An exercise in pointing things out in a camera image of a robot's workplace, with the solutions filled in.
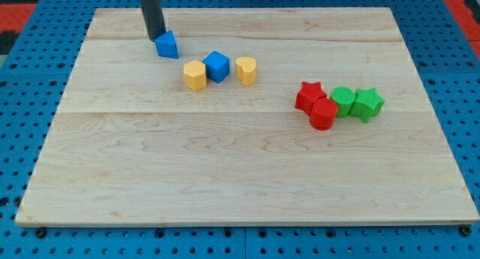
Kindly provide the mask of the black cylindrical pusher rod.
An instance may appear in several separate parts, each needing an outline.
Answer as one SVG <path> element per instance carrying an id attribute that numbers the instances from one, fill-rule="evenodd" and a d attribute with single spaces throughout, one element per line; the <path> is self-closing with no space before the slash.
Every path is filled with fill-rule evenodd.
<path id="1" fill-rule="evenodd" d="M 161 0 L 139 0 L 139 4 L 148 38 L 150 41 L 154 41 L 167 31 Z"/>

